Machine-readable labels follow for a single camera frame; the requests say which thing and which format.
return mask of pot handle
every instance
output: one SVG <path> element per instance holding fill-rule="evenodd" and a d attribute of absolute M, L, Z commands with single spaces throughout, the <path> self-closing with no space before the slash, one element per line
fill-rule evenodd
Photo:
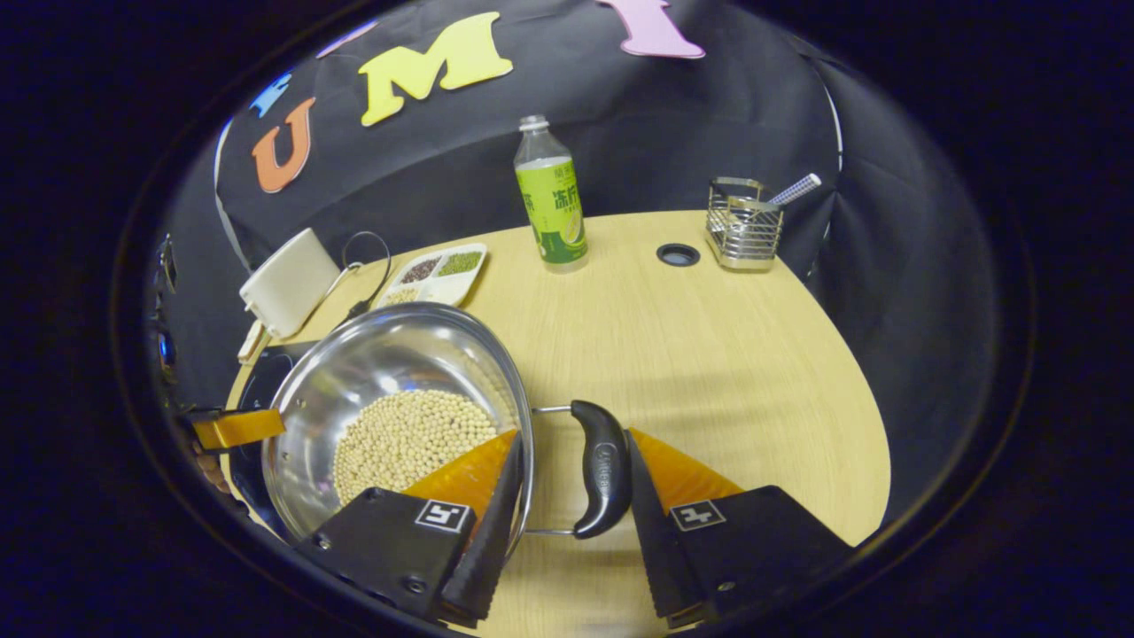
<path fill-rule="evenodd" d="M 568 408 L 536 408 L 534 412 L 566 412 Z M 572 401 L 570 415 L 583 426 L 583 486 L 586 512 L 572 536 L 592 538 L 615 527 L 631 507 L 631 453 L 618 419 L 601 406 Z M 535 534 L 555 530 L 530 530 Z"/>

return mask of wooden table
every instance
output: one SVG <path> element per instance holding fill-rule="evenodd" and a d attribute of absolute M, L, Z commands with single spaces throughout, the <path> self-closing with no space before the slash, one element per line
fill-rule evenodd
<path fill-rule="evenodd" d="M 890 487 L 886 433 L 870 388 L 827 315 L 782 263 L 769 272 L 717 265 L 704 211 L 586 220 L 591 262 L 570 274 L 540 263 L 523 226 L 469 240 L 489 246 L 463 307 L 500 339 L 532 406 L 573 399 L 610 410 L 744 488 L 778 485 L 854 545 L 881 522 Z M 662 263 L 680 241 L 701 261 Z M 384 262 L 348 275 L 286 342 L 327 335 L 380 280 Z M 229 397 L 235 408 L 249 367 Z M 586 497 L 583 433 L 569 416 L 536 417 L 533 528 L 569 528 Z M 227 471 L 227 462 L 223 463 Z M 590 539 L 526 536 L 477 636 L 660 636 L 627 514 Z"/>

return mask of white tray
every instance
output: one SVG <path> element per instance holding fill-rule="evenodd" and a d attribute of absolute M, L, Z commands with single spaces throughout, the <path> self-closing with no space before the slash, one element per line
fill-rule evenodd
<path fill-rule="evenodd" d="M 457 272 L 455 274 L 438 275 L 438 272 L 445 267 L 445 264 L 449 261 L 450 256 L 463 252 L 474 250 L 481 253 L 481 258 L 476 262 L 475 267 L 466 270 L 465 272 Z M 382 307 L 383 305 L 387 305 L 387 299 L 390 296 L 406 289 L 413 289 L 417 294 L 414 295 L 413 298 L 404 299 L 404 301 L 432 300 L 435 303 L 447 303 L 449 305 L 460 305 L 460 301 L 465 300 L 465 295 L 468 294 L 468 288 L 473 287 L 473 281 L 476 280 L 476 275 L 481 273 L 481 267 L 484 265 L 484 260 L 488 258 L 488 254 L 489 247 L 476 241 L 454 246 L 451 248 L 433 250 L 417 256 L 398 270 L 398 275 L 391 279 L 393 282 L 386 288 L 386 291 L 382 292 L 381 298 L 378 299 L 378 304 L 375 304 L 374 307 Z M 440 256 L 441 258 L 433 264 L 433 270 L 430 271 L 429 277 L 411 281 L 408 283 L 401 282 L 401 279 L 414 265 L 437 256 Z"/>

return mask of utensil holder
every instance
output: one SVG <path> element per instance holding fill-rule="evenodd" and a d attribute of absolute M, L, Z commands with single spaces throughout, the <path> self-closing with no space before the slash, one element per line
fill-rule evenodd
<path fill-rule="evenodd" d="M 717 177 L 709 182 L 705 239 L 722 267 L 767 271 L 776 263 L 784 206 L 761 202 L 762 192 L 754 179 Z"/>

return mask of pink letter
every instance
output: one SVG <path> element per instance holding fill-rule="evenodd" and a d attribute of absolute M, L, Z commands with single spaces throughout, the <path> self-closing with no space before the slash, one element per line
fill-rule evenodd
<path fill-rule="evenodd" d="M 631 36 L 623 41 L 623 51 L 633 56 L 665 58 L 703 58 L 704 49 L 685 40 L 666 15 L 666 0 L 598 0 L 610 5 Z"/>

